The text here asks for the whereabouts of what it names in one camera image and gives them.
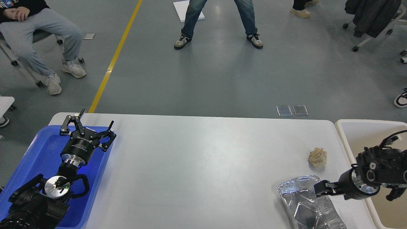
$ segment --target black and white sneaker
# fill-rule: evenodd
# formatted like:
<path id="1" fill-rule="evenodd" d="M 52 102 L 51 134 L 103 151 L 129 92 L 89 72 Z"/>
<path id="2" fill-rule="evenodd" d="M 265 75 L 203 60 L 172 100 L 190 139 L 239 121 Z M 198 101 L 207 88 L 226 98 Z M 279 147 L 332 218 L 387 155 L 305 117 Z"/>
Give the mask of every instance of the black and white sneaker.
<path id="1" fill-rule="evenodd" d="M 181 34 L 179 39 L 175 42 L 174 48 L 176 50 L 182 49 L 188 42 L 192 41 L 192 39 L 187 38 L 184 34 Z"/>
<path id="2" fill-rule="evenodd" d="M 2 123 L 0 123 L 0 128 L 7 126 L 7 124 L 10 122 L 10 120 L 6 117 L 3 117 L 3 119 L 4 119 L 4 121 Z"/>
<path id="3" fill-rule="evenodd" d="M 401 95 L 399 95 L 399 96 L 397 96 L 397 97 L 394 99 L 394 105 L 395 105 L 396 107 L 403 108 L 403 107 L 406 107 L 406 106 L 407 106 L 407 88 L 404 88 L 403 90 L 404 90 L 404 93 L 401 94 Z"/>
<path id="4" fill-rule="evenodd" d="M 263 42 L 258 38 L 260 34 L 253 34 L 251 36 L 246 37 L 247 40 L 250 41 L 250 43 L 257 49 L 262 49 L 263 48 Z"/>

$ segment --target sitting person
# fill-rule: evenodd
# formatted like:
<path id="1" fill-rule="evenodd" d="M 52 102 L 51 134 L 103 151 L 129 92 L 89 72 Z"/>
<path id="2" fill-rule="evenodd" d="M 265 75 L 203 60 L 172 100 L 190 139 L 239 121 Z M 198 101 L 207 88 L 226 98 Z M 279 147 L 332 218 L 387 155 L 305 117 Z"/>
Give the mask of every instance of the sitting person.
<path id="1" fill-rule="evenodd" d="M 38 29 L 64 39 L 62 71 L 84 77 L 85 71 L 73 62 L 82 43 L 77 25 L 50 9 L 44 0 L 0 0 L 0 32 L 7 44 L 25 66 L 47 77 L 48 92 L 56 95 L 62 91 L 61 80 L 33 49 L 33 32 Z"/>
<path id="2" fill-rule="evenodd" d="M 315 5 L 317 3 L 319 3 L 319 0 L 294 0 L 293 8 L 290 12 L 300 18 L 309 18 L 311 14 L 305 10 L 305 6 Z"/>

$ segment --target yellow floor line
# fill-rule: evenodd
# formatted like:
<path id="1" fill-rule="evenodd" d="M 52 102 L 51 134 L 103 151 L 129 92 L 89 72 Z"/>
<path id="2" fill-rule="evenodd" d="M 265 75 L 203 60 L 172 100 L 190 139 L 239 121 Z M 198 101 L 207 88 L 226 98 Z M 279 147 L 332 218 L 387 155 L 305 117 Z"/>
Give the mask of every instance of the yellow floor line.
<path id="1" fill-rule="evenodd" d="M 127 24 L 126 30 L 123 33 L 122 39 L 120 40 L 119 46 L 117 46 L 116 52 L 113 55 L 112 61 L 110 62 L 109 67 L 107 68 L 105 77 L 102 80 L 101 85 L 99 86 L 98 92 L 96 93 L 95 98 L 93 99 L 92 105 L 90 105 L 90 108 L 88 110 L 89 113 L 95 112 L 95 109 L 99 103 L 99 100 L 102 96 L 103 91 L 105 90 L 107 81 L 109 80 L 110 74 L 114 68 L 114 65 L 116 64 L 117 58 L 119 57 L 120 51 L 122 50 L 123 44 L 126 41 L 127 35 L 129 34 L 131 25 L 133 24 L 134 18 L 137 15 L 138 9 L 140 8 L 141 2 L 143 0 L 138 0 L 137 6 L 133 11 L 133 14 L 131 15 L 131 18 L 129 20 L 129 23 Z"/>

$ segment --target shoe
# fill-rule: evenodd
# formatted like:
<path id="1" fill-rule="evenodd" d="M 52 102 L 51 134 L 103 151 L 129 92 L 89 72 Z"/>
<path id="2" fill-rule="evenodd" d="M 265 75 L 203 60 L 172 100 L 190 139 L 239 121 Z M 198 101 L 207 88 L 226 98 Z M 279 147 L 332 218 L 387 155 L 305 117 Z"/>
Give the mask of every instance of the shoe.
<path id="1" fill-rule="evenodd" d="M 181 36 L 179 37 L 179 39 L 177 40 L 177 42 L 174 44 L 174 48 L 176 50 L 180 50 L 182 49 L 188 42 L 191 42 L 192 38 L 189 39 L 187 38 L 185 35 L 181 34 Z"/>
<path id="2" fill-rule="evenodd" d="M 257 49 L 262 49 L 263 48 L 263 42 L 258 38 L 260 34 L 253 34 L 251 36 L 246 37 L 247 40 L 250 41 L 250 43 Z"/>
<path id="3" fill-rule="evenodd" d="M 394 100 L 394 105 L 399 108 L 407 106 L 407 88 L 404 88 L 403 90 L 403 94 L 397 96 Z"/>
<path id="4" fill-rule="evenodd" d="M 311 0 L 305 3 L 305 6 L 316 5 L 319 3 L 319 0 Z"/>
<path id="5" fill-rule="evenodd" d="M 66 73 L 71 73 L 75 78 L 82 78 L 86 75 L 85 70 L 83 70 L 80 65 L 74 64 L 72 61 L 63 64 L 61 69 Z"/>
<path id="6" fill-rule="evenodd" d="M 308 11 L 306 11 L 305 9 L 295 10 L 295 9 L 291 8 L 290 12 L 297 15 L 300 18 L 309 18 L 311 16 L 311 14 Z"/>
<path id="7" fill-rule="evenodd" d="M 10 120 L 8 118 L 6 118 L 6 117 L 3 117 L 3 118 L 4 118 L 4 122 L 0 123 L 0 128 L 7 126 L 7 124 L 10 122 Z"/>
<path id="8" fill-rule="evenodd" d="M 61 93 L 62 88 L 59 85 L 60 82 L 61 79 L 56 73 L 53 72 L 48 76 L 47 80 L 45 81 L 45 85 L 47 85 L 50 95 L 57 95 Z"/>

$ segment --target white paper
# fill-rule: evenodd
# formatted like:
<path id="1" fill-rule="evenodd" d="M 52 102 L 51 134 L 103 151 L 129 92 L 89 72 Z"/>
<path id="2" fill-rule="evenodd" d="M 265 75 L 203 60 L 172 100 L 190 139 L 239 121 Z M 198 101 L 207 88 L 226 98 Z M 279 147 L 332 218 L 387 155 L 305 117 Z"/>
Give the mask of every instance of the white paper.
<path id="1" fill-rule="evenodd" d="M 186 14 L 186 9 L 188 8 L 188 5 L 189 5 L 189 0 L 181 1 L 181 2 L 174 2 L 175 10 L 177 11 L 179 20 L 181 22 L 185 22 L 185 14 Z M 205 19 L 205 16 L 202 12 L 198 17 L 198 20 L 201 20 L 201 19 Z"/>

